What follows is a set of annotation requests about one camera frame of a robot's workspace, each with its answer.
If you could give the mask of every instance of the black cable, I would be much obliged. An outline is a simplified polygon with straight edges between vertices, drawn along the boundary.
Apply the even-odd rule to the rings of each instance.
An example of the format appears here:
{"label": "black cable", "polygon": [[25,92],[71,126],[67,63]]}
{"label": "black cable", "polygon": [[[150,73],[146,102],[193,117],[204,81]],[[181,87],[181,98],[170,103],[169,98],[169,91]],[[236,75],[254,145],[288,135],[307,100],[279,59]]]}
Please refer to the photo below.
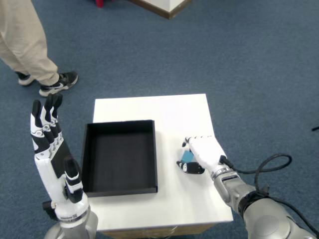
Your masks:
{"label": "black cable", "polygon": [[270,156],[269,158],[267,158],[260,166],[262,166],[264,163],[267,164],[269,161],[271,161],[271,160],[273,160],[275,158],[278,158],[278,157],[287,157],[288,158],[288,162],[283,164],[283,165],[280,165],[278,167],[266,168],[266,169],[260,169],[260,170],[258,170],[259,169],[258,168],[257,170],[252,170],[252,171],[242,171],[242,170],[239,170],[239,169],[235,168],[234,165],[226,157],[221,157],[220,158],[220,162],[226,164],[228,167],[230,167],[231,169],[233,169],[234,171],[236,171],[238,173],[254,174],[254,173],[257,173],[257,171],[258,171],[258,174],[259,174],[259,173],[267,173],[267,172],[273,172],[273,171],[277,171],[277,170],[283,169],[283,168],[287,167],[289,164],[291,164],[291,162],[293,160],[292,157],[290,155],[288,155],[288,154],[278,153],[278,154],[274,154],[274,155]]}
{"label": "black cable", "polygon": [[[263,167],[266,166],[267,163],[269,163],[270,161],[274,160],[275,158],[278,157],[286,157],[288,158],[287,163],[280,165],[278,167],[274,167],[274,168],[267,168],[267,169],[263,169]],[[274,154],[272,156],[270,156],[269,158],[267,158],[265,161],[263,161],[257,170],[252,170],[252,171],[242,171],[242,170],[238,170],[234,167],[234,165],[224,156],[220,157],[220,163],[224,163],[226,164],[228,167],[230,167],[231,169],[233,169],[234,171],[238,172],[238,173],[243,173],[243,174],[253,174],[255,173],[255,187],[256,187],[256,192],[264,197],[270,198],[278,203],[281,203],[283,205],[286,205],[287,207],[289,207],[290,209],[292,209],[295,213],[297,213],[297,215],[305,222],[305,224],[311,229],[311,231],[313,231],[316,234],[316,237],[319,239],[319,232],[308,222],[308,220],[304,217],[304,215],[293,205],[291,205],[290,203],[282,200],[282,199],[278,199],[278,198],[273,198],[271,196],[269,196],[268,191],[265,190],[261,190],[259,188],[259,184],[258,184],[258,177],[260,173],[266,173],[266,172],[272,172],[272,171],[277,171],[280,169],[283,169],[285,167],[287,167],[289,164],[291,164],[293,158],[285,153],[278,153],[278,154]]]}

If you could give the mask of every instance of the sneaker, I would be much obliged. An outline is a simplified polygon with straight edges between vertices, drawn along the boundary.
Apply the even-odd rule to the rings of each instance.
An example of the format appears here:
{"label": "sneaker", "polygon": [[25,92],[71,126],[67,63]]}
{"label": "sneaker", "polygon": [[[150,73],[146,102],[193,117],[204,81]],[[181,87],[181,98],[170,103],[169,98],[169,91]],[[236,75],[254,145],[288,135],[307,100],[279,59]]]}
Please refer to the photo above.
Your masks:
{"label": "sneaker", "polygon": [[55,94],[62,90],[70,89],[78,80],[78,74],[76,72],[67,72],[59,74],[59,80],[57,83],[51,86],[40,86],[39,93],[41,96],[47,97],[49,94]]}
{"label": "sneaker", "polygon": [[25,75],[21,72],[16,72],[16,74],[19,76],[18,82],[22,86],[28,86],[35,80],[31,75]]}

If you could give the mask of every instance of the tabletop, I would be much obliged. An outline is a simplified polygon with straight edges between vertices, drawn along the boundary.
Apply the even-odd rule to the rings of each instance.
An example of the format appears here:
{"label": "tabletop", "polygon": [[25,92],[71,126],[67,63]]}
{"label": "tabletop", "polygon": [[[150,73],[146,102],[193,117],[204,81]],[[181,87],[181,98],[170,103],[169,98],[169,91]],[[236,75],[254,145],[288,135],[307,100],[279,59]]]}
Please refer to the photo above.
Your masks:
{"label": "tabletop", "polygon": [[90,198],[98,231],[230,222],[230,207],[220,198],[207,170],[182,172],[176,165],[183,139],[214,135],[205,94],[96,99],[93,122],[154,120],[157,193]]}

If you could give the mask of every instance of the small blue block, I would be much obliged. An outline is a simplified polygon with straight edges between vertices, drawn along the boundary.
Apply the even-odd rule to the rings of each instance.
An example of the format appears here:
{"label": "small blue block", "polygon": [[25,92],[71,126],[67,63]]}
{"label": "small blue block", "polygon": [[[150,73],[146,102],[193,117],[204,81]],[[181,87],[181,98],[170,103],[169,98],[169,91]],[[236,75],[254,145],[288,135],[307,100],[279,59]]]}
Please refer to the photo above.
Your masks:
{"label": "small blue block", "polygon": [[180,161],[182,163],[190,163],[193,160],[193,157],[194,155],[191,152],[185,151]]}

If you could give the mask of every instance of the black box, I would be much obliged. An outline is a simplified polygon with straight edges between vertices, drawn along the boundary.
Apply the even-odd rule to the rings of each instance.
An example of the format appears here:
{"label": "black box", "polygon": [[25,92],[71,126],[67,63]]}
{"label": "black box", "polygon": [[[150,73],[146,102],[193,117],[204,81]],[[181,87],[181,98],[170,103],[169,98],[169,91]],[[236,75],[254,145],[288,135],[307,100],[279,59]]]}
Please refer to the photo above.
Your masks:
{"label": "black box", "polygon": [[82,183],[88,197],[156,193],[154,121],[87,124]]}

